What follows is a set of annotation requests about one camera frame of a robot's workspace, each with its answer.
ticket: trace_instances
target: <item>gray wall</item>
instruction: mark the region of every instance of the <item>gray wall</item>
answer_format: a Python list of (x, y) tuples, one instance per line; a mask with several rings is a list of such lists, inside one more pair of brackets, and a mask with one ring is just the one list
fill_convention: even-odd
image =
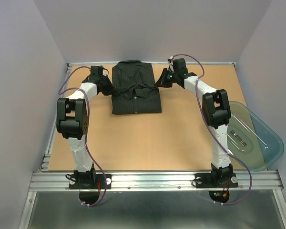
[(34, 0), (67, 62), (236, 61), (271, 0)]
[(282, 138), (286, 199), (286, 0), (273, 0), (236, 65), (248, 107)]
[(0, 229), (18, 228), (65, 70), (34, 2), (0, 1)]

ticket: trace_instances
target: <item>blue plastic container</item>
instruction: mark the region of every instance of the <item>blue plastic container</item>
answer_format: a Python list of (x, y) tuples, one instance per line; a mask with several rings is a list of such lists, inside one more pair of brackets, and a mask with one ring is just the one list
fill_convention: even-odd
[(252, 171), (262, 171), (283, 154), (281, 138), (260, 118), (239, 102), (230, 102), (228, 148)]

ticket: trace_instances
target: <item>striped fabric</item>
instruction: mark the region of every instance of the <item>striped fabric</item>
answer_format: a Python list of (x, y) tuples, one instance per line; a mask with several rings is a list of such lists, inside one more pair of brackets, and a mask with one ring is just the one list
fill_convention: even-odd
[(123, 61), (112, 68), (112, 113), (115, 115), (160, 113), (161, 100), (150, 63)]

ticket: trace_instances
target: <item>purple cable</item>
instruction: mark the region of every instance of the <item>purple cable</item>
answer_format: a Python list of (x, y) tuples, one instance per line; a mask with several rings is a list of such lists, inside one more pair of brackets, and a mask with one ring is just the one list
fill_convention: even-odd
[(204, 116), (204, 112), (203, 112), (203, 110), (202, 110), (202, 107), (201, 107), (201, 104), (200, 104), (200, 101), (199, 101), (199, 97), (198, 97), (198, 82), (199, 82), (199, 80), (204, 76), (204, 73), (205, 73), (205, 72), (204, 72), (204, 67), (202, 66), (202, 64), (201, 64), (196, 58), (194, 58), (193, 56), (190, 56), (190, 55), (188, 55), (188, 54), (177, 54), (177, 55), (174, 55), (173, 58), (176, 57), (176, 56), (188, 56), (188, 57), (194, 59), (194, 60), (200, 65), (200, 67), (201, 67), (201, 69), (202, 69), (202, 74), (201, 74), (201, 76), (199, 76), (198, 79), (196, 80), (195, 93), (196, 93), (197, 103), (198, 103), (199, 110), (200, 110), (202, 119), (203, 119), (203, 121), (204, 121), (204, 124), (205, 124), (206, 128), (208, 129), (208, 131), (210, 132), (211, 136), (212, 136), (212, 137), (214, 138), (214, 140), (219, 144), (219, 146), (225, 151), (225, 153), (228, 154), (229, 157), (231, 157), (231, 158), (237, 160), (238, 162), (240, 162), (240, 163), (248, 170), (248, 173), (249, 173), (249, 176), (250, 176), (250, 185), (249, 185), (249, 189), (248, 189), (248, 191), (246, 192), (246, 194), (245, 194), (242, 198), (240, 198), (239, 200), (237, 200), (237, 201), (234, 201), (234, 202), (231, 202), (231, 203), (225, 203), (225, 204), (223, 204), (223, 205), (233, 205), (233, 204), (237, 204), (237, 203), (243, 201), (243, 200), (249, 195), (249, 193), (250, 193), (250, 191), (251, 191), (251, 188), (252, 188), (252, 174), (251, 174), (251, 172), (250, 172), (250, 169), (249, 169), (249, 167), (248, 167), (241, 159), (239, 159), (239, 158), (235, 157), (234, 155), (232, 155), (232, 154), (219, 142), (219, 140), (218, 140), (218, 139), (216, 138), (216, 136), (212, 133), (211, 128), (208, 126), (208, 124), (207, 124), (207, 122), (206, 122), (206, 119), (205, 119), (205, 116)]
[[(71, 74), (67, 77), (67, 79), (63, 82), (62, 86), (60, 87), (60, 89), (59, 89), (59, 91), (58, 91), (58, 95), (62, 95), (62, 94), (64, 94), (65, 92), (70, 91), (70, 90), (78, 90), (78, 91), (82, 92), (82, 93), (84, 94), (84, 96), (85, 96), (85, 100), (86, 100), (86, 104), (87, 104), (87, 116), (88, 116), (88, 120), (89, 120), (89, 117), (90, 117), (90, 105), (89, 105), (89, 99), (88, 99), (87, 93), (86, 93), (83, 89), (78, 88), (78, 87), (71, 87), (71, 88), (68, 88), (68, 89), (62, 91), (64, 85), (67, 83), (67, 81), (70, 79), (70, 77), (71, 77), (77, 70), (79, 70), (80, 68), (88, 68), (88, 69), (90, 69), (90, 68), (87, 67), (87, 66), (81, 66), (81, 67), (78, 67), (78, 68), (74, 69), (74, 71), (72, 71)], [(91, 152), (90, 152), (90, 150), (89, 150), (89, 148), (88, 148), (87, 136), (88, 136), (88, 134), (86, 134), (86, 137), (85, 137), (86, 150), (87, 150), (88, 155), (89, 155), (89, 157), (91, 158), (91, 160), (96, 164), (96, 166), (97, 166), (97, 167), (100, 169), (100, 171), (102, 172), (102, 174), (103, 174), (103, 176), (104, 176), (104, 181), (105, 181), (105, 188), (104, 188), (103, 195), (102, 195), (102, 197), (100, 198), (100, 200), (99, 200), (98, 202), (96, 202), (96, 203), (94, 203), (94, 204), (91, 204), (91, 205), (88, 205), (88, 204), (86, 204), (86, 203), (84, 203), (84, 202), (82, 202), (82, 204), (84, 204), (84, 205), (86, 205), (86, 206), (88, 206), (88, 207), (96, 207), (96, 206), (98, 206), (98, 205), (101, 203), (101, 201), (102, 201), (102, 200), (104, 199), (104, 197), (105, 197), (105, 194), (106, 194), (106, 191), (107, 191), (107, 181), (106, 181), (106, 174), (105, 174), (104, 170), (103, 170), (102, 167), (96, 162), (96, 160), (93, 158), (93, 156), (92, 156), (92, 154), (91, 154)]]

